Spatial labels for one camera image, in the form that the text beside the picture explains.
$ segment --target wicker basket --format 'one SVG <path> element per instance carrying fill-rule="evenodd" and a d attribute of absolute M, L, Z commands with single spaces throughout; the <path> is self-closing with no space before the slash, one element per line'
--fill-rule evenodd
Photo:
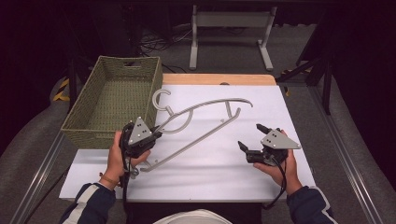
<path fill-rule="evenodd" d="M 78 148 L 109 148 L 114 132 L 141 117 L 155 125 L 153 93 L 163 84 L 161 59 L 100 56 L 61 131 Z"/>

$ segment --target person's left hand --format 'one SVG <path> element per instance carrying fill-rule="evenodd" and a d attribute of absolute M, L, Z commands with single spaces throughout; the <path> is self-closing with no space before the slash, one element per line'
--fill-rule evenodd
<path fill-rule="evenodd" d="M 253 165 L 257 169 L 270 175 L 279 186 L 282 186 L 283 175 L 282 173 L 280 173 L 278 167 L 269 166 L 259 162 L 255 162 Z M 294 158 L 293 149 L 288 150 L 288 157 L 281 163 L 281 166 L 283 170 L 285 170 L 285 176 L 288 181 L 288 184 L 286 186 L 286 192 L 288 195 L 291 195 L 292 193 L 303 187 L 297 176 L 297 161 Z"/>
<path fill-rule="evenodd" d="M 104 176 L 111 179 L 113 182 L 119 182 L 120 176 L 124 175 L 122 155 L 119 147 L 120 137 L 121 132 L 116 132 L 114 135 L 113 146 L 111 146 L 110 150 L 108 151 L 107 169 L 104 173 Z M 150 150 L 145 151 L 139 158 L 131 159 L 132 166 L 136 166 L 140 162 L 145 161 L 148 158 L 150 152 Z M 114 189 L 117 186 L 103 178 L 101 178 L 99 182 L 105 185 L 108 189 Z"/>

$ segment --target white tabletop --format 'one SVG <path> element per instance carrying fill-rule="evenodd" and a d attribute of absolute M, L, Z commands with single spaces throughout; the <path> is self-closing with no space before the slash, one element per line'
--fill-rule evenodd
<path fill-rule="evenodd" d="M 249 149 L 260 150 L 264 134 L 256 129 L 260 123 L 268 128 L 284 129 L 300 144 L 278 86 L 163 85 L 171 95 L 162 94 L 160 106 L 169 105 L 176 113 L 192 105 L 224 98 L 244 98 L 253 103 L 231 103 L 239 117 L 202 142 L 189 148 L 164 165 L 129 182 L 130 202 L 269 202 L 280 186 L 269 175 L 247 163 L 239 149 L 241 141 Z M 157 124 L 169 117 L 157 114 Z M 180 127 L 186 116 L 173 120 L 166 130 Z M 225 104 L 203 106 L 194 111 L 190 125 L 180 133 L 163 134 L 151 150 L 148 161 L 154 164 L 186 146 L 228 119 Z M 96 182 L 106 170 L 107 149 L 80 149 L 61 190 L 60 198 L 74 199 L 81 186 Z M 298 176 L 303 185 L 315 186 L 303 149 L 294 150 Z M 116 189 L 121 198 L 121 189 Z"/>

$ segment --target sleeve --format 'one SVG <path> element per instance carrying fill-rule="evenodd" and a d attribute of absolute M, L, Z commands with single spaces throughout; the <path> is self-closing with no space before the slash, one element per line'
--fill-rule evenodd
<path fill-rule="evenodd" d="M 64 211 L 59 223 L 106 223 L 108 210 L 115 202 L 114 190 L 97 183 L 86 184 L 82 186 L 73 204 Z"/>
<path fill-rule="evenodd" d="M 302 187 L 290 196 L 287 204 L 294 223 L 337 223 L 323 192 L 317 187 Z"/>

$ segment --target wrist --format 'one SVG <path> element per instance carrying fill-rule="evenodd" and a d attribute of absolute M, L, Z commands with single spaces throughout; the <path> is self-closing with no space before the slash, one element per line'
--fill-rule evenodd
<path fill-rule="evenodd" d="M 302 187 L 303 185 L 301 184 L 298 178 L 288 179 L 288 185 L 286 186 L 286 193 L 288 195 L 291 195 L 292 193 L 294 193 L 295 191 L 299 190 Z"/>
<path fill-rule="evenodd" d="M 114 176 L 108 172 L 105 172 L 104 174 L 100 173 L 99 176 L 101 176 L 101 178 L 98 182 L 106 188 L 113 190 L 116 186 L 119 186 L 119 176 Z"/>

